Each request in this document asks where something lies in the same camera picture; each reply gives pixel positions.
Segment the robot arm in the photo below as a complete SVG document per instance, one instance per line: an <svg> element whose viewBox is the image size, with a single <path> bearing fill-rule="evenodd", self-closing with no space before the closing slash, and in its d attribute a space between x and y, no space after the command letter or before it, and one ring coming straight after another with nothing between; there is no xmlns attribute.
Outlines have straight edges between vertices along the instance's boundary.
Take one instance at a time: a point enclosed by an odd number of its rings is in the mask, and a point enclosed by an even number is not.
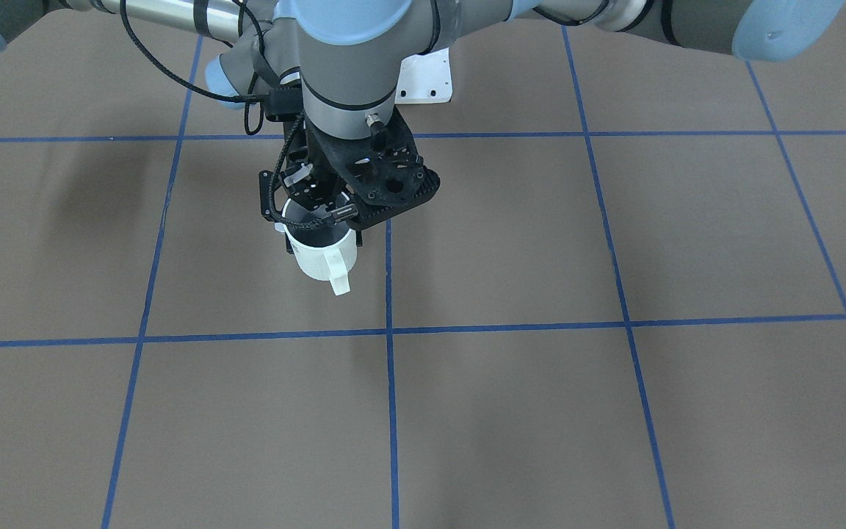
<svg viewBox="0 0 846 529"><path fill-rule="evenodd" d="M227 107L256 107L278 123L303 111L303 89L267 61L277 6L275 1L0 1L0 54L48 19L95 15L115 26L118 43L171 83ZM151 50L139 24L217 41L226 51L209 64L203 83L193 82Z"/></svg>
<svg viewBox="0 0 846 529"><path fill-rule="evenodd" d="M471 43L487 57L539 58L554 27L582 26L688 51L779 62L835 21L840 1L278 1L268 63L301 94L289 168L273 178L291 200L376 223L438 188L397 111L410 58Z"/></svg>

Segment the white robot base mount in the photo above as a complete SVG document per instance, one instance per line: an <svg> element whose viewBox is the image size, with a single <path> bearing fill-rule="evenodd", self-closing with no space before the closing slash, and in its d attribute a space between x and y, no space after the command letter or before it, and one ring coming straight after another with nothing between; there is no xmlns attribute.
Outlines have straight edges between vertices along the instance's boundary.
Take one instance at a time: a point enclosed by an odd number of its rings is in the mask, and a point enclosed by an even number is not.
<svg viewBox="0 0 846 529"><path fill-rule="evenodd" d="M404 58L397 78L396 104L445 104L452 95L449 49Z"/></svg>

